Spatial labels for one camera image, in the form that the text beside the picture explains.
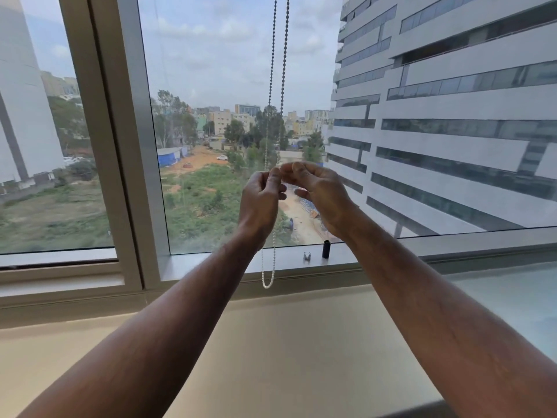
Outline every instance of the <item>dirt road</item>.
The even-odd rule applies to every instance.
[[[278,207],[288,217],[294,220],[294,236],[302,245],[322,244],[325,238],[316,230],[318,220],[312,219],[310,214],[297,201],[298,196],[291,190],[286,191],[286,200],[280,201]]]
[[[195,172],[196,170],[203,168],[207,164],[228,164],[227,161],[217,160],[217,157],[219,155],[221,154],[216,153],[215,151],[210,150],[207,147],[198,145],[197,147],[193,148],[188,157],[182,158],[180,161],[170,167],[161,168],[160,173],[171,173],[180,175]],[[191,164],[191,168],[184,168],[184,165],[187,163]]]

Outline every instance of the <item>black cylinder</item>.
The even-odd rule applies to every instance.
[[[331,252],[331,242],[330,241],[323,242],[323,258],[328,260],[330,252]]]

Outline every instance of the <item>skin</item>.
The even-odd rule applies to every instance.
[[[557,416],[557,365],[445,281],[311,163],[256,173],[231,240],[109,335],[22,412],[25,418],[162,417],[274,226],[283,181],[343,239],[421,366],[462,418]]]

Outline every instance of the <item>green field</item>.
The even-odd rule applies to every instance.
[[[247,172],[211,164],[189,174],[164,177],[172,253],[208,252],[224,243],[236,228]],[[295,244],[288,221],[279,210],[277,246]],[[0,253],[112,245],[97,179],[47,189],[0,205]]]

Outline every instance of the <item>forearm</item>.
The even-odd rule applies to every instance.
[[[557,365],[363,213],[345,227],[394,323],[459,416],[557,416]]]
[[[257,251],[242,230],[75,364],[22,417],[161,417]]]

